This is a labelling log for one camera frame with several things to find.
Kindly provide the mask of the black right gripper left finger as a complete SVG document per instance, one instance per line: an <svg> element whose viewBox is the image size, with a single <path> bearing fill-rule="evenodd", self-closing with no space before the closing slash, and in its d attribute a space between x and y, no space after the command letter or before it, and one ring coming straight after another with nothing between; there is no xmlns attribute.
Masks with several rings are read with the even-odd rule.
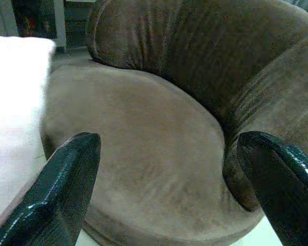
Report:
<svg viewBox="0 0 308 246"><path fill-rule="evenodd" d="M0 215L0 245L75 245L100 156L97 133L79 133L57 148Z"/></svg>

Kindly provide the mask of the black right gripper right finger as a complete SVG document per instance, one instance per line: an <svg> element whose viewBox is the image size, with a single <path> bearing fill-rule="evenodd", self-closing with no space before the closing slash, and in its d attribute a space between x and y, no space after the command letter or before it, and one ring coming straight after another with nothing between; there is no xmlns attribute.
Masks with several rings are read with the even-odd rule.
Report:
<svg viewBox="0 0 308 246"><path fill-rule="evenodd" d="M258 131L239 135L237 157L283 245L308 245L308 156Z"/></svg>

